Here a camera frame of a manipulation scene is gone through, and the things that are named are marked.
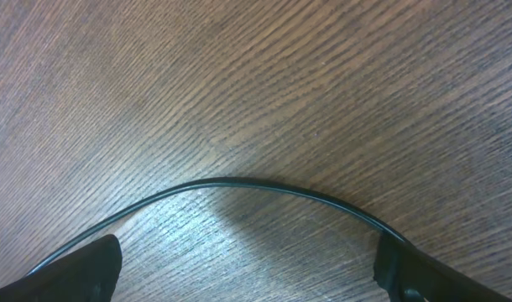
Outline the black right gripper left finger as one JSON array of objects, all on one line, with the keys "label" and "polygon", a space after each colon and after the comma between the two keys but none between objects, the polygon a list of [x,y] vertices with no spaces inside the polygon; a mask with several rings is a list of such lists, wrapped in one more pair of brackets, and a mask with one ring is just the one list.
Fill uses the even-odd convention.
[{"label": "black right gripper left finger", "polygon": [[106,235],[0,288],[0,302],[110,302],[122,261],[118,238]]}]

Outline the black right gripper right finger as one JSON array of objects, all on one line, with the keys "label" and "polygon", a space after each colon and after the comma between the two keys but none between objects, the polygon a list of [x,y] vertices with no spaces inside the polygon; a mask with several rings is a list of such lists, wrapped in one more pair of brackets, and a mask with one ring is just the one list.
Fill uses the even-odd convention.
[{"label": "black right gripper right finger", "polygon": [[374,281],[392,302],[510,302],[511,299],[435,260],[411,245],[382,235]]}]

